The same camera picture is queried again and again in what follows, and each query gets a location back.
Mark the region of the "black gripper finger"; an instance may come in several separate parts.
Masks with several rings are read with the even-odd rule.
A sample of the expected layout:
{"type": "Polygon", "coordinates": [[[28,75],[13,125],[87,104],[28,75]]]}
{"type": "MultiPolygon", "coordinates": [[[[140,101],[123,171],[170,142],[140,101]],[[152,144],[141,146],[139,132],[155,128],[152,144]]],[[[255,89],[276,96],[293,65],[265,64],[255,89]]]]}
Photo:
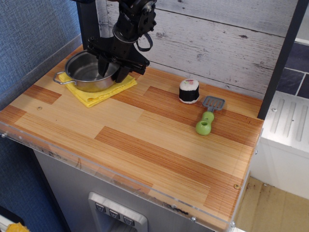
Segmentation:
{"type": "Polygon", "coordinates": [[[115,74],[115,82],[116,83],[123,82],[123,80],[127,77],[130,71],[131,67],[129,65],[121,65],[119,67],[119,70],[115,74]]]}
{"type": "Polygon", "coordinates": [[[105,55],[98,57],[98,73],[104,77],[110,64],[110,58],[105,55]]]}

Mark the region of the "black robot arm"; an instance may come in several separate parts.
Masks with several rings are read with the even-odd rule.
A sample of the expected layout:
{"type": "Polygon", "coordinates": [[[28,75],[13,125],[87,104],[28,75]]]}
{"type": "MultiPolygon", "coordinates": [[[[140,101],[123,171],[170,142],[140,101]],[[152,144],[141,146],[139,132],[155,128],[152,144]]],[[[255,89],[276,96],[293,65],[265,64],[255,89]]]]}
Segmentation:
{"type": "Polygon", "coordinates": [[[120,0],[119,17],[110,38],[88,39],[87,51],[98,59],[98,73],[104,76],[110,64],[119,68],[113,80],[121,83],[130,72],[144,74],[150,62],[140,52],[149,51],[153,42],[155,0],[120,0]]]}

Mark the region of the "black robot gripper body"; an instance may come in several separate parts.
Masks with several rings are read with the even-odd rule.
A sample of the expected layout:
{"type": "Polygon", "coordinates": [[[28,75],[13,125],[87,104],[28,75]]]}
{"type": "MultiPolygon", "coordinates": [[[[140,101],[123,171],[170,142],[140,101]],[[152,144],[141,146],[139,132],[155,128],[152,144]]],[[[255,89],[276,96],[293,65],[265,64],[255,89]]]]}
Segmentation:
{"type": "Polygon", "coordinates": [[[110,38],[94,38],[89,39],[87,51],[94,56],[105,55],[110,58],[110,63],[121,65],[129,65],[130,72],[144,74],[146,67],[150,62],[137,51],[133,43],[125,43],[117,39],[115,36],[110,38]]]}

